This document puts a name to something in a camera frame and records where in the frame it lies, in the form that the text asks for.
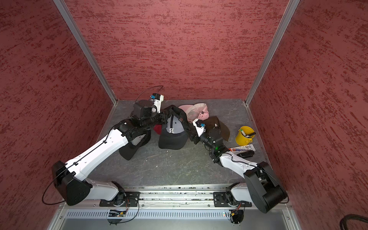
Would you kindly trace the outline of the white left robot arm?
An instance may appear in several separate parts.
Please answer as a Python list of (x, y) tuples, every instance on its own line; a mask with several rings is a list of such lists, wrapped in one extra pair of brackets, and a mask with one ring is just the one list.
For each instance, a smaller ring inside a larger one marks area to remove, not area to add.
[(165, 109), (152, 117), (130, 117), (115, 124), (108, 134), (88, 150), (66, 163), (56, 162), (51, 170), (51, 184), (69, 206), (84, 200), (106, 200), (120, 205), (124, 189), (116, 182), (98, 182), (89, 174), (110, 155), (125, 146), (139, 148), (155, 125), (166, 123), (170, 112)]

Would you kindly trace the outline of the brown baseball cap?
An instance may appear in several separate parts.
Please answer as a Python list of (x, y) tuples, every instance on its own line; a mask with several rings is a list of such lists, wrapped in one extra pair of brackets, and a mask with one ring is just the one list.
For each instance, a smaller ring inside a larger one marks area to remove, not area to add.
[(209, 133), (215, 127), (220, 129), (220, 134), (225, 141), (229, 141), (230, 138), (230, 130), (229, 128), (219, 120), (217, 116), (211, 116), (208, 119), (204, 120), (206, 133)]

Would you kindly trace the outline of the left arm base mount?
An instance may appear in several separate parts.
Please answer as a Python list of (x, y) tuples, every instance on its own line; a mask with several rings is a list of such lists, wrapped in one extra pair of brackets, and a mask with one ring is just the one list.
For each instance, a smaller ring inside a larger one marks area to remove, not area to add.
[(140, 199), (140, 192), (119, 192), (111, 201), (100, 200), (100, 207), (137, 207)]

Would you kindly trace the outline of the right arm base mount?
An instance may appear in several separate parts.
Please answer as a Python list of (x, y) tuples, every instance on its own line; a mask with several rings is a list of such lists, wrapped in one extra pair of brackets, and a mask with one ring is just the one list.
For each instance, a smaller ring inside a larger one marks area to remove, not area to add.
[(213, 193), (214, 206), (217, 208), (250, 208), (252, 203), (247, 201), (236, 201), (228, 192), (214, 192)]

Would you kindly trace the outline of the black baseball cap letter R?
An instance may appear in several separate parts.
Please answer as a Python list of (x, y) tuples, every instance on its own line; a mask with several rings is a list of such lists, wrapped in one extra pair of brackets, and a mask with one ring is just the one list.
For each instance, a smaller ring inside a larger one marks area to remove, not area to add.
[(183, 148), (189, 137), (189, 122), (186, 113), (175, 105), (164, 110), (166, 123), (162, 125), (158, 146), (160, 149), (179, 150)]

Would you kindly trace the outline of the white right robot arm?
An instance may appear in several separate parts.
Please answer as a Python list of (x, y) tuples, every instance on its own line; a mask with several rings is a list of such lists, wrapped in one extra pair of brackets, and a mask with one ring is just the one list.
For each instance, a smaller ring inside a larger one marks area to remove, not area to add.
[(220, 129), (215, 127), (209, 133), (196, 127), (188, 131), (190, 140), (203, 143), (209, 151), (214, 163), (228, 168), (240, 175), (245, 182), (235, 183), (226, 188), (225, 201), (230, 206), (238, 206), (242, 202), (254, 204), (262, 213), (288, 199), (288, 194), (270, 165), (266, 162), (250, 162), (230, 151), (224, 144)]

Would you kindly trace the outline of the black cap under left arm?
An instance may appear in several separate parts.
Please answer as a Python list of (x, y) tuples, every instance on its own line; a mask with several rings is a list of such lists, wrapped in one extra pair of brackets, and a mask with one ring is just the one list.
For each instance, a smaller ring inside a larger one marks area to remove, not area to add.
[(133, 139), (132, 142), (121, 147), (118, 150), (118, 152), (125, 160), (130, 161), (137, 152), (137, 150), (140, 147), (146, 145), (150, 141), (150, 138), (151, 138), (151, 131), (147, 131), (146, 133)]

